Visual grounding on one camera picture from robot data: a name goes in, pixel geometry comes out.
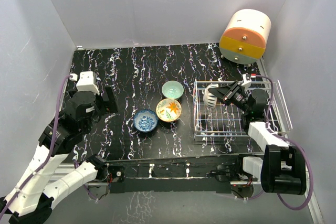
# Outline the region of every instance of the metal dish rack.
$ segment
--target metal dish rack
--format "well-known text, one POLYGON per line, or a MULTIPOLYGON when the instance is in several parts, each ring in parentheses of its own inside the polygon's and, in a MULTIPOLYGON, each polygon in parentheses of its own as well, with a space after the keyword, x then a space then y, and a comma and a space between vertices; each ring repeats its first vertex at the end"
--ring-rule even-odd
MULTIPOLYGON (((194 86, 194 129, 197 137, 248 137, 240 126, 242 110, 231 104, 225 106, 217 103, 214 109, 208 108, 203 101, 205 88, 209 84, 225 86, 232 81, 197 81, 194 86)), ((273 82, 274 100, 271 105, 270 127, 278 134, 286 134, 292 129, 284 95, 279 81, 273 82)), ((253 89, 264 89, 270 95, 271 88, 268 81, 253 81, 247 93, 253 89)))

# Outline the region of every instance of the table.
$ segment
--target table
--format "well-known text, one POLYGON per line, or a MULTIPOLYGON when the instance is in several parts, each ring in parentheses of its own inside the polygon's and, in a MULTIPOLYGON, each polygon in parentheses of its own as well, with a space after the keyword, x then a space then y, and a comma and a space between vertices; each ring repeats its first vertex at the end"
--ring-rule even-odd
MULTIPOLYGON (((204 138, 194 143, 193 88, 199 81, 241 80, 243 73, 258 73, 257 64, 238 65, 221 59, 218 44, 193 44, 136 48, 78 50, 73 55, 71 73, 94 71, 98 88, 112 85, 119 114, 105 116, 66 162, 82 161, 94 153, 106 160, 193 157, 260 151, 248 137, 204 138), (159 122, 150 133, 133 126, 137 110, 151 109, 163 99, 162 85, 179 81, 184 86, 180 98, 182 115, 174 123, 159 122)), ((74 87, 68 83, 67 89, 74 87)))

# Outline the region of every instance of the blue bowl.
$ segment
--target blue bowl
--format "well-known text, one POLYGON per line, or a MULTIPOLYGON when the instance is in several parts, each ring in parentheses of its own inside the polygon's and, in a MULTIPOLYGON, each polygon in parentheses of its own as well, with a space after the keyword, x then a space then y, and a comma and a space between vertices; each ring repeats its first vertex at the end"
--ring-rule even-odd
POLYGON ((184 92, 182 84, 178 81, 168 81, 162 86, 162 93, 170 99, 179 99, 184 92))
POLYGON ((159 118, 152 110, 140 110, 134 116, 134 126, 138 131, 150 132, 157 126, 159 118))

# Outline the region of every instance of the bowl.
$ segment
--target bowl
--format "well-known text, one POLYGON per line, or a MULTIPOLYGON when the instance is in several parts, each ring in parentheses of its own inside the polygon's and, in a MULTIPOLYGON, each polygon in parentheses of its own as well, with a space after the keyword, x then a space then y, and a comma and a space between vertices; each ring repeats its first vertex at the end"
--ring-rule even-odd
POLYGON ((159 118, 152 110, 140 110, 134 116, 134 126, 138 131, 150 132, 157 126, 159 118))
POLYGON ((156 106, 156 114, 160 120, 164 122, 174 122, 176 121, 182 112, 181 105, 178 101, 174 99, 163 99, 156 106))
POLYGON ((162 93, 165 97, 178 99, 183 95, 184 89, 178 81, 168 81, 162 86, 162 93))

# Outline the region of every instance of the gray floor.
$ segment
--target gray floor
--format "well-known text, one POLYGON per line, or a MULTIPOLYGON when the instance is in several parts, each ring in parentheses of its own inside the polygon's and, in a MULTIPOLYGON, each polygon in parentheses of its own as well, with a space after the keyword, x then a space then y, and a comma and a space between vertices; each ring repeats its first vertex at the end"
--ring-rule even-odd
MULTIPOLYGON (((303 198, 286 196, 299 205, 303 198)), ((83 189, 63 200, 46 222, 52 223, 313 223, 308 208, 291 211, 274 194, 246 204, 211 192, 127 193, 108 195, 98 204, 83 189)))

